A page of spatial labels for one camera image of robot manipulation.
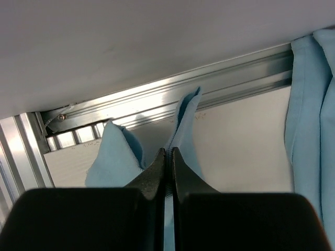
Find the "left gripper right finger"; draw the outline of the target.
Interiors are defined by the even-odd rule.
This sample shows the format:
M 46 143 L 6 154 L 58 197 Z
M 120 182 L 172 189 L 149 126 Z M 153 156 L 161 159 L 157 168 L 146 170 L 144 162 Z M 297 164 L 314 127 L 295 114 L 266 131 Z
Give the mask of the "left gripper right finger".
M 172 154 L 176 250 L 326 250 L 310 202 L 296 193 L 221 193 Z

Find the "light blue trousers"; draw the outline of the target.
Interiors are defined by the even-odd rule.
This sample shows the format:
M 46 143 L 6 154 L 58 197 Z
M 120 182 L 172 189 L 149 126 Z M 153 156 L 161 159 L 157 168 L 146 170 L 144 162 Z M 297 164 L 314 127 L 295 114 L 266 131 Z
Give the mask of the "light blue trousers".
M 334 244 L 334 30 L 317 30 L 293 41 L 291 48 L 294 62 L 285 148 L 294 190 L 310 201 Z M 123 187 L 146 167 L 137 138 L 109 122 L 85 185 Z

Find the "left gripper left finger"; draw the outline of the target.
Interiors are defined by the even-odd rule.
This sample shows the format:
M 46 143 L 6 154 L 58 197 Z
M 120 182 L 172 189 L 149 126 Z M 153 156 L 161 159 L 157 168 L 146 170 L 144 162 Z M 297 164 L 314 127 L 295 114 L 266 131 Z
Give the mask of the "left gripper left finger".
M 166 153 L 122 188 L 26 191 L 5 223 L 6 250 L 162 250 Z

